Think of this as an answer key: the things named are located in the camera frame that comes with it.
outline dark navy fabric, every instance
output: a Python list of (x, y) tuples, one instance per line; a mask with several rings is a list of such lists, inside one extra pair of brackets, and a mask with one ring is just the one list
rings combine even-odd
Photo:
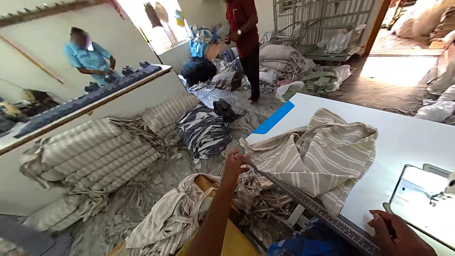
[(78, 98), (70, 100), (64, 104), (58, 105), (55, 108), (51, 108), (41, 114), (34, 116), (24, 127), (19, 131), (15, 138), (20, 138), (26, 134), (38, 130), (51, 122), (62, 118), (74, 111), (81, 109), (89, 104), (94, 103), (110, 94), (123, 89), (147, 76), (160, 71), (162, 68), (155, 65), (147, 65), (146, 67), (137, 70), (127, 77), (116, 79), (113, 83), (108, 83), (105, 86), (99, 88), (96, 91), (84, 94)]
[(206, 58), (192, 57), (182, 67), (182, 76), (189, 87), (212, 79), (217, 74), (217, 67)]

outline white table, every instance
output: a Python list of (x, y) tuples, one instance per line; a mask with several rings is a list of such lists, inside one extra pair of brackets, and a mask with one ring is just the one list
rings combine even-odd
[[(428, 163), (450, 171), (455, 169), (454, 126), (300, 93), (289, 101), (294, 107), (289, 112), (282, 111), (287, 113), (276, 124), (266, 125), (270, 130), (261, 126), (255, 132), (262, 130), (265, 134), (252, 133), (246, 140), (254, 143), (307, 125), (318, 108), (326, 108), (348, 123), (363, 122), (378, 129), (374, 163), (351, 190), (340, 212), (372, 235), (374, 230), (367, 225), (372, 219), (368, 210), (384, 210), (382, 203), (389, 201), (405, 164), (421, 168)], [(420, 235), (439, 256), (455, 255), (445, 246)]]

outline yellow wooden surface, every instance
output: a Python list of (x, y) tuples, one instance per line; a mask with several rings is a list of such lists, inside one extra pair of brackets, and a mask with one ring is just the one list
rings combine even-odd
[[(185, 246), (177, 253), (176, 256), (185, 256), (188, 247), (193, 240), (191, 237)], [(224, 232), (223, 248), (221, 256), (259, 256), (259, 253), (254, 249), (247, 238), (238, 230), (238, 228), (228, 220), (226, 230)]]

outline metal rack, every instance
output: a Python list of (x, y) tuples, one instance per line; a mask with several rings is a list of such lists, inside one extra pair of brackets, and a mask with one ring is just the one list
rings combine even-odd
[(314, 60), (346, 61), (360, 50), (375, 1), (273, 0), (275, 41)]

